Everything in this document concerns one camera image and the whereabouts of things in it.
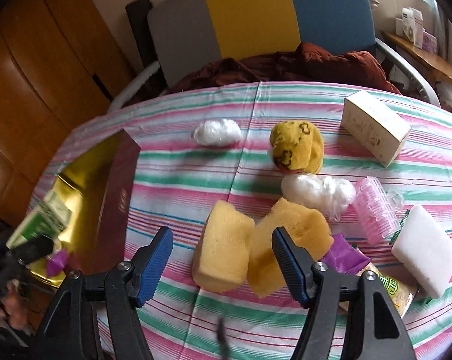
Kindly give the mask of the person left hand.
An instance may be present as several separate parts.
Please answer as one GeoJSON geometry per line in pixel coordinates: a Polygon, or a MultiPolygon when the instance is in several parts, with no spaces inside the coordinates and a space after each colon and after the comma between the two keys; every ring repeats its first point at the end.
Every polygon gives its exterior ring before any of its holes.
{"type": "Polygon", "coordinates": [[[0,308],[0,327],[8,323],[13,329],[23,330],[28,323],[27,308],[12,283],[9,284],[8,291],[1,300],[4,308],[0,308]]]}

